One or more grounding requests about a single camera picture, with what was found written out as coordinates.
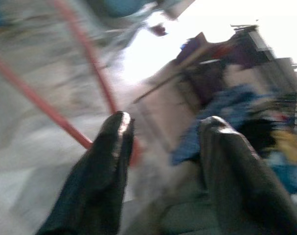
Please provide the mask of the yellow cloth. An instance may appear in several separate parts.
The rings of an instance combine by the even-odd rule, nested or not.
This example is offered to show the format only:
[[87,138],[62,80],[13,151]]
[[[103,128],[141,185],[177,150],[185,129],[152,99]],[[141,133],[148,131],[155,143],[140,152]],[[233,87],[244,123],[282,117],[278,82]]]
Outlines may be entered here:
[[292,164],[297,164],[297,135],[286,130],[274,130],[271,132],[274,145],[271,150],[282,152]]

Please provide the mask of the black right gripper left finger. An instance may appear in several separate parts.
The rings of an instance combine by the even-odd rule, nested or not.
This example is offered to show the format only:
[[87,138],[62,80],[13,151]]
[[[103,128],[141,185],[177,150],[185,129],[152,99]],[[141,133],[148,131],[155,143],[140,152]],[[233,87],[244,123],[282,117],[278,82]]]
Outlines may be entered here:
[[131,116],[109,116],[35,235],[117,235],[133,142]]

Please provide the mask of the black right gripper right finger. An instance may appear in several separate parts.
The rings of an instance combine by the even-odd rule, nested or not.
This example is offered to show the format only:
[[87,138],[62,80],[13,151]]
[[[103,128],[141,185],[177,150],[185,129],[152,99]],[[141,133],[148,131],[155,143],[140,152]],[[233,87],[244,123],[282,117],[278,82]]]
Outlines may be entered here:
[[211,116],[200,122],[199,139],[222,235],[297,235],[297,205],[245,136]]

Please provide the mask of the blue plaid shirt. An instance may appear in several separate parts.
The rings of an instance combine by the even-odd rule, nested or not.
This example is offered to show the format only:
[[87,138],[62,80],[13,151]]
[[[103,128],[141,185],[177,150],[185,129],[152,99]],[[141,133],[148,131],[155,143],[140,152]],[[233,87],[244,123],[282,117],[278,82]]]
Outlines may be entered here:
[[218,116],[234,129],[238,129],[249,118],[249,112],[257,102],[269,97],[271,97],[270,94],[257,94],[251,85],[238,85],[218,92],[212,101],[198,112],[183,134],[178,147],[170,155],[171,164],[178,165],[192,160],[200,152],[198,129],[201,120]]

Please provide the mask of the pink clothes hanger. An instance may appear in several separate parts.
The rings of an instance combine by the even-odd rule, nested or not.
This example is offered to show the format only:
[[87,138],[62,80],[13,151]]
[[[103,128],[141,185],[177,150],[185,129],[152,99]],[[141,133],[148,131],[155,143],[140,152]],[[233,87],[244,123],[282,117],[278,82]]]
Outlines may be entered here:
[[77,159],[126,107],[97,29],[79,0],[0,0],[0,172]]

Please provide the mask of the black drying rack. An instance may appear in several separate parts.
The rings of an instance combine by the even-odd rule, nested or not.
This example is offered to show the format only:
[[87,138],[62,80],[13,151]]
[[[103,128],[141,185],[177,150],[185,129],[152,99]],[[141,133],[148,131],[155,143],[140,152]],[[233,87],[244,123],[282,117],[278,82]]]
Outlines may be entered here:
[[297,94],[296,65],[290,58],[277,58],[256,25],[237,25],[219,43],[198,34],[149,81],[149,90],[134,104],[148,125],[148,140],[166,153],[176,148],[194,116],[223,91],[248,86],[259,103]]

